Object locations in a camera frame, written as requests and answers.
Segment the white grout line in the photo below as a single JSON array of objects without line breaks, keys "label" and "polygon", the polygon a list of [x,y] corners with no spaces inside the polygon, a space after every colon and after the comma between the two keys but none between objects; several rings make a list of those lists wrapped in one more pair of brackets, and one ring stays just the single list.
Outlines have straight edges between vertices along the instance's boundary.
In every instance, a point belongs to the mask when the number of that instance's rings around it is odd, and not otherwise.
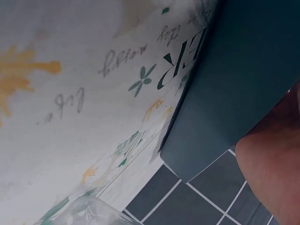
[{"label": "white grout line", "polygon": [[220,225],[220,223],[222,222],[222,220],[224,219],[225,216],[227,216],[228,218],[230,218],[233,222],[235,222],[236,224],[240,225],[239,222],[237,222],[235,219],[233,219],[231,216],[228,215],[229,210],[231,209],[231,207],[233,206],[233,204],[235,203],[235,201],[238,199],[240,193],[242,192],[242,190],[244,189],[245,185],[247,184],[247,181],[245,181],[242,185],[242,187],[240,188],[240,190],[238,191],[238,193],[236,194],[236,196],[234,197],[233,201],[231,202],[231,204],[229,205],[229,207],[227,208],[225,214],[220,218],[219,222],[216,225]]},{"label": "white grout line", "polygon": [[171,188],[171,190],[168,191],[167,194],[154,206],[153,209],[141,220],[141,223],[145,222],[146,219],[149,218],[149,216],[152,215],[152,213],[161,205],[161,203],[164,202],[164,200],[173,192],[173,190],[181,183],[181,180],[177,181],[177,183]]},{"label": "white grout line", "polygon": [[220,223],[223,221],[224,217],[225,217],[225,214],[223,214],[223,216],[219,219],[219,221],[217,222],[216,225],[220,225]]},{"label": "white grout line", "polygon": [[271,220],[273,219],[273,215],[271,216],[271,218],[269,219],[267,225],[269,225],[271,223]]},{"label": "white grout line", "polygon": [[228,151],[235,156],[235,152],[234,151],[232,151],[231,149],[228,149]]},{"label": "white grout line", "polygon": [[226,214],[226,217],[228,217],[231,221],[233,221],[236,225],[242,225],[240,224],[238,221],[236,221],[234,218],[232,218],[231,216],[229,216],[228,214]]},{"label": "white grout line", "polygon": [[172,173],[174,173],[176,177],[178,177],[177,174],[166,163],[164,163],[164,166],[167,167],[167,169],[169,169]]},{"label": "white grout line", "polygon": [[245,181],[242,185],[242,187],[240,188],[240,190],[238,191],[238,193],[236,194],[235,198],[233,199],[232,203],[229,205],[228,209],[226,210],[226,214],[229,212],[229,210],[231,209],[231,207],[233,206],[233,204],[235,203],[235,201],[238,199],[240,193],[242,192],[242,190],[244,189],[245,185],[247,184],[247,181]]},{"label": "white grout line", "polygon": [[198,176],[199,174],[201,174],[204,170],[206,170],[208,167],[210,167],[214,162],[216,162],[219,158],[221,158],[227,151],[225,151],[222,155],[220,155],[218,158],[216,158],[211,164],[209,164],[207,167],[205,167],[200,173],[198,173],[196,176]]},{"label": "white grout line", "polygon": [[213,207],[215,207],[217,210],[219,210],[221,213],[225,214],[225,212],[218,207],[215,203],[213,203],[210,199],[208,199],[204,194],[202,194],[200,191],[198,191],[193,185],[191,185],[190,183],[187,183],[187,185],[193,190],[195,191],[198,195],[200,195],[202,198],[204,198],[206,201],[208,201]]},{"label": "white grout line", "polygon": [[129,212],[127,209],[124,209],[123,211],[126,212],[132,219],[140,223],[140,221],[134,215],[132,215],[131,212]]}]

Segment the green leaf print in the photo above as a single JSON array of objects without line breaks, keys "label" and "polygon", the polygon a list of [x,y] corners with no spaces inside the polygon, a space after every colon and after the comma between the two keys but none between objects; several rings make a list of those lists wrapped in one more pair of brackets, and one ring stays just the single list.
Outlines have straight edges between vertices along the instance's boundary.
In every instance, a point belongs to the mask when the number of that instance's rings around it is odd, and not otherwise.
[{"label": "green leaf print", "polygon": [[140,71],[140,77],[141,77],[141,79],[144,79],[144,78],[145,78],[145,75],[146,75],[146,68],[145,68],[145,67],[142,67],[142,68],[141,68],[141,71]]},{"label": "green leaf print", "polygon": [[150,84],[151,83],[151,79],[150,78],[146,78],[145,80],[144,80],[144,84]]},{"label": "green leaf print", "polygon": [[170,8],[169,8],[169,7],[166,7],[166,8],[163,9],[162,14],[168,13],[169,11],[170,11]]},{"label": "green leaf print", "polygon": [[150,73],[152,73],[152,71],[154,70],[155,67],[156,67],[156,64],[154,64],[154,65],[150,68],[150,70],[147,72],[145,78],[148,77],[148,76],[150,75]]},{"label": "green leaf print", "polygon": [[52,225],[52,224],[53,224],[53,221],[51,221],[51,220],[45,220],[40,223],[40,225]]},{"label": "green leaf print", "polygon": [[135,91],[135,97],[140,93],[140,90],[143,86],[143,84],[150,84],[151,83],[151,79],[150,78],[147,78],[151,73],[152,71],[154,70],[154,68],[156,67],[156,64],[154,64],[150,69],[149,71],[146,73],[146,68],[145,67],[142,67],[141,68],[141,71],[140,71],[140,80],[138,82],[135,82],[129,89],[128,91],[131,91],[133,89],[136,88],[136,91]]},{"label": "green leaf print", "polygon": [[97,187],[93,188],[90,191],[87,191],[86,193],[84,193],[82,196],[78,197],[78,198],[82,198],[82,197],[87,197],[87,196],[91,196],[94,195],[97,192]]},{"label": "green leaf print", "polygon": [[135,97],[140,93],[141,88],[142,88],[142,83],[140,84],[140,86],[137,87],[135,92]]},{"label": "green leaf print", "polygon": [[53,206],[46,214],[40,219],[42,221],[47,221],[49,218],[53,217],[59,210],[61,210],[69,202],[69,197],[62,200],[57,205]]},{"label": "green leaf print", "polygon": [[141,84],[142,83],[142,81],[138,81],[138,82],[136,82],[136,83],[134,83],[129,89],[128,89],[128,91],[131,91],[131,90],[133,90],[134,88],[136,88],[139,84]]},{"label": "green leaf print", "polygon": [[126,161],[127,161],[127,158],[125,158],[118,167],[125,165]]},{"label": "green leaf print", "polygon": [[135,134],[131,135],[129,142],[132,142],[138,134],[139,134],[139,131],[136,131]]}]

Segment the skin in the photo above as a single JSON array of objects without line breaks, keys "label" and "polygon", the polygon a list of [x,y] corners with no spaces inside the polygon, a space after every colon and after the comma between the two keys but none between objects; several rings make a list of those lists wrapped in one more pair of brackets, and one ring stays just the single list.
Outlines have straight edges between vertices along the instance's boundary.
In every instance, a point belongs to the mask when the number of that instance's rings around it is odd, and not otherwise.
[{"label": "skin", "polygon": [[300,225],[300,82],[236,145],[257,198],[281,225]]}]

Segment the yellow flower print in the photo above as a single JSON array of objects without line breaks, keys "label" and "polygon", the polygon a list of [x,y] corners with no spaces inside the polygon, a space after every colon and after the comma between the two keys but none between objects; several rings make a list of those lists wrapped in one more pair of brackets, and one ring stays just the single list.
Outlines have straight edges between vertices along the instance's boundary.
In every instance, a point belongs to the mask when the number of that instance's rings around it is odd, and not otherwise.
[{"label": "yellow flower print", "polygon": [[86,180],[91,177],[91,176],[95,176],[96,175],[96,171],[99,167],[93,169],[93,167],[90,167],[89,169],[87,169],[84,174],[82,175],[82,180],[81,183],[85,184]]},{"label": "yellow flower print", "polygon": [[152,114],[152,111],[155,108],[159,108],[162,104],[163,104],[164,100],[162,100],[161,98],[159,98],[158,100],[156,100],[151,106],[150,108],[146,111],[146,114],[142,120],[142,122],[144,121],[148,121],[150,119],[150,116]]},{"label": "yellow flower print", "polygon": [[0,55],[0,112],[6,117],[11,116],[8,107],[8,97],[17,90],[34,92],[30,87],[30,80],[26,76],[33,70],[39,69],[51,74],[57,74],[61,71],[60,62],[34,62],[35,51],[26,49],[16,52],[17,46],[12,46],[6,53]]}]

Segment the dark gray tile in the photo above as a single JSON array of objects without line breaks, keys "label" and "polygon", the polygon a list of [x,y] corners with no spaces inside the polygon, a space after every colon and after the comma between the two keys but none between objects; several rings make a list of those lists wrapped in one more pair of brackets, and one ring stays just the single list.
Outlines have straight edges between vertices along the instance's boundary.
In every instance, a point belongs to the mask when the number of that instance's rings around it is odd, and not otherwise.
[{"label": "dark gray tile", "polygon": [[273,219],[270,222],[270,225],[279,225],[279,222],[273,217]]},{"label": "dark gray tile", "polygon": [[236,225],[235,222],[231,221],[228,217],[224,217],[220,225]]},{"label": "dark gray tile", "polygon": [[145,225],[215,225],[222,217],[206,200],[180,183],[145,221]]},{"label": "dark gray tile", "polygon": [[226,152],[190,184],[226,211],[244,182],[235,156]]},{"label": "dark gray tile", "polygon": [[266,225],[271,218],[269,211],[255,197],[248,184],[243,188],[228,214],[241,224],[247,225]]},{"label": "dark gray tile", "polygon": [[163,165],[126,209],[142,220],[178,180],[179,178]]}]

